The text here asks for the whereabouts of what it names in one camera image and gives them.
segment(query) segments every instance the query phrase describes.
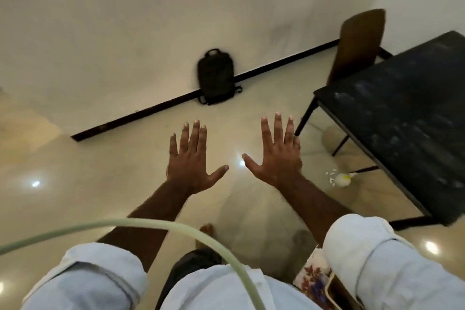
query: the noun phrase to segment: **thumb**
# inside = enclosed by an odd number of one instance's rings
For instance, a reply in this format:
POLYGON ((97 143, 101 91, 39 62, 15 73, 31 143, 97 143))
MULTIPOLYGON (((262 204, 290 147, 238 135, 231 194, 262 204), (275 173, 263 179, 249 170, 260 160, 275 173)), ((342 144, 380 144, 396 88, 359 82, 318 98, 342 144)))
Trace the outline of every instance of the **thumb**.
POLYGON ((260 166, 245 153, 242 155, 242 158, 244 159, 244 163, 246 164, 246 167, 249 169, 249 171, 251 171, 254 176, 257 176, 257 173, 260 170, 260 166))
POLYGON ((223 175, 226 174, 226 172, 228 171, 229 169, 229 166, 228 165, 224 165, 222 167, 219 167, 216 171, 214 171, 212 174, 210 174, 208 176, 208 185, 209 187, 211 188, 213 185, 216 184, 216 182, 223 178, 223 175))

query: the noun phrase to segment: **hand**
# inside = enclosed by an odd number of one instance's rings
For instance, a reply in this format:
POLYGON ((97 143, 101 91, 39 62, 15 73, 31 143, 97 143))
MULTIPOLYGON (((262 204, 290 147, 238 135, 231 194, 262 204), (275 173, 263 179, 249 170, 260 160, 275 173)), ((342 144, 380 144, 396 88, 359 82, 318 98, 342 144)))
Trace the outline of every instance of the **hand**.
POLYGON ((179 141, 179 153, 176 134, 171 135, 170 160, 166 170, 167 182, 175 181, 186 187, 189 195, 197 194, 215 185, 228 169, 229 166, 224 165, 210 175, 206 173, 206 126, 200 128, 198 120, 194 122, 190 141, 189 124, 184 124, 179 141))
POLYGON ((261 130, 263 138, 263 163, 256 164, 248 155, 242 158, 246 167, 252 174, 277 188, 283 181, 300 174, 302 161, 300 160, 299 137, 294 136, 294 119, 292 116, 287 121, 286 134, 283 138, 283 125, 281 114, 276 113, 274 117, 274 143, 271 139, 271 131, 268 119, 261 119, 261 130))

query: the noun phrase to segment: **black backpack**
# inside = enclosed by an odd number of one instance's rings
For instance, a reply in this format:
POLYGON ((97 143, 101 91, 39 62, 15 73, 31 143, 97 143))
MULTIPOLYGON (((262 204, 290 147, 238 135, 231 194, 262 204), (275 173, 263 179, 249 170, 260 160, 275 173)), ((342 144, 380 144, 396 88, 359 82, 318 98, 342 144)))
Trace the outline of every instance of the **black backpack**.
POLYGON ((222 102, 233 97, 236 91, 242 92, 242 87, 234 84, 233 60, 228 53, 223 53, 218 48, 210 49, 199 60, 197 76, 202 91, 199 102, 202 104, 222 102))

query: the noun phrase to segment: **tiled floor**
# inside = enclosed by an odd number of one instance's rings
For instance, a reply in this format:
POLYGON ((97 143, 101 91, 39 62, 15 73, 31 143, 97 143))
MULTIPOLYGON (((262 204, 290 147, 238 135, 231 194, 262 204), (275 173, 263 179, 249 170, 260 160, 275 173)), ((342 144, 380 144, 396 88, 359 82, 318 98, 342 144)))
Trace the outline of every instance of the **tiled floor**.
MULTIPOLYGON (((124 217, 165 178, 168 140, 183 122, 208 126, 208 163, 229 172, 212 189, 189 199, 178 221, 195 227, 214 223, 218 239, 239 259, 269 275, 290 279, 314 247, 301 220, 277 191, 256 180, 240 155, 261 160, 259 119, 281 111, 298 119, 311 93, 325 83, 335 50, 313 55, 242 83, 244 92, 215 106, 190 101, 80 143, 60 134, 45 119, 0 92, 0 242, 90 220, 124 217)), ((343 132, 317 109, 301 134, 303 172, 355 212, 387 219, 419 212, 381 171, 354 178, 344 189, 331 187, 325 172, 368 166, 370 160, 348 142, 336 158, 328 151, 343 132)), ((0 308, 18 308, 30 287, 77 243, 107 230, 78 233, 0 257, 0 308)), ((402 232, 426 257, 465 278, 465 219, 450 228, 402 232), (425 242, 439 247, 426 251, 425 242)), ((148 294, 139 309, 153 309, 165 278, 194 241, 170 233, 149 272, 148 294)))

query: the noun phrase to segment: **finger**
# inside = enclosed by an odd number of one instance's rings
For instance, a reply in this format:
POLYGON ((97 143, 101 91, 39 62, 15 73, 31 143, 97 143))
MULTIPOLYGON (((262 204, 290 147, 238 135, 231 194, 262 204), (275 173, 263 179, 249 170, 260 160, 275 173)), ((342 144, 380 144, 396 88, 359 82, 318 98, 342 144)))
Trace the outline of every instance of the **finger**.
POLYGON ((176 134, 172 134, 170 137, 170 157, 176 157, 178 155, 178 144, 176 142, 176 134))
POLYGON ((211 188, 213 185, 216 184, 216 182, 223 178, 224 174, 228 171, 229 166, 224 165, 222 167, 219 167, 216 171, 214 171, 212 174, 208 176, 208 187, 211 188))
POLYGON ((201 127, 201 123, 196 120, 194 121, 194 126, 192 126, 192 133, 191 133, 191 139, 189 141, 189 149, 188 151, 190 152, 197 152, 197 144, 199 143, 199 130, 201 127))
POLYGON ((262 140, 263 140, 263 150, 270 150, 273 146, 273 139, 271 138, 270 126, 268 125, 268 119, 263 116, 260 120, 262 127, 262 140))
POLYGON ((294 136, 294 148, 300 151, 300 139, 298 136, 294 136))
POLYGON ((283 143, 283 123, 281 121, 281 113, 276 113, 274 116, 274 144, 283 143))
POLYGON ((179 153, 186 152, 189 148, 189 123, 184 123, 179 140, 179 153))
POLYGON ((251 159, 250 156, 246 155, 245 153, 242 155, 242 158, 244 159, 244 163, 246 167, 248 168, 248 170, 251 171, 252 174, 258 178, 261 166, 256 164, 255 161, 251 159))
POLYGON ((199 143, 197 145, 197 153, 206 156, 206 126, 202 125, 201 133, 199 134, 199 143))
POLYGON ((286 134, 284 135, 284 143, 287 146, 294 144, 294 117, 290 116, 287 121, 286 134))

